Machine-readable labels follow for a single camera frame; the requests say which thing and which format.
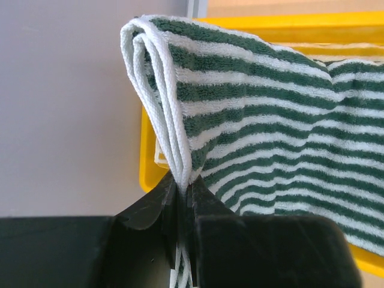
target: green and white striped towel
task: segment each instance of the green and white striped towel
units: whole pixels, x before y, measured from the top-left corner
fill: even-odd
[[[182,191],[202,175],[238,214],[322,215],[384,256],[383,64],[166,16],[130,21],[121,49]]]

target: gray wall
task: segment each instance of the gray wall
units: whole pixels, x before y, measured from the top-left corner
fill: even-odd
[[[115,214],[139,187],[140,102],[119,49],[186,0],[0,3],[0,217]]]

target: yellow tray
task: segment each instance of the yellow tray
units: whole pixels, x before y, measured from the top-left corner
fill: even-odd
[[[198,20],[227,29],[256,34],[265,41],[275,43],[384,45],[384,11]],[[299,47],[297,50],[306,54],[313,52],[313,50],[309,51],[307,47]],[[371,53],[371,55],[379,53],[380,56],[384,56],[383,49],[373,49]],[[353,54],[353,49],[348,52],[348,55]],[[140,185],[145,192],[151,191],[167,172],[167,169],[154,163],[154,154],[155,133],[143,109],[139,177]],[[384,257],[353,245],[350,245],[350,249],[361,270],[384,278]]]

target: yellow bin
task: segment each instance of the yellow bin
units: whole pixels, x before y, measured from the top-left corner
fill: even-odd
[[[295,16],[257,16],[198,19],[226,29],[258,35],[273,43],[350,44],[368,43],[384,46],[384,11],[363,13],[315,14]],[[304,54],[333,55],[332,49],[297,46]],[[347,49],[344,55],[382,56],[384,49]],[[143,108],[140,144],[140,185],[151,191],[167,172],[154,162],[155,133]],[[350,245],[358,267],[384,278],[384,257]]]

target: wooden surface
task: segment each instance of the wooden surface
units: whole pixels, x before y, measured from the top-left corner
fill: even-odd
[[[209,0],[208,17],[268,16],[384,10],[383,0]],[[384,279],[362,272],[364,288],[384,288]]]

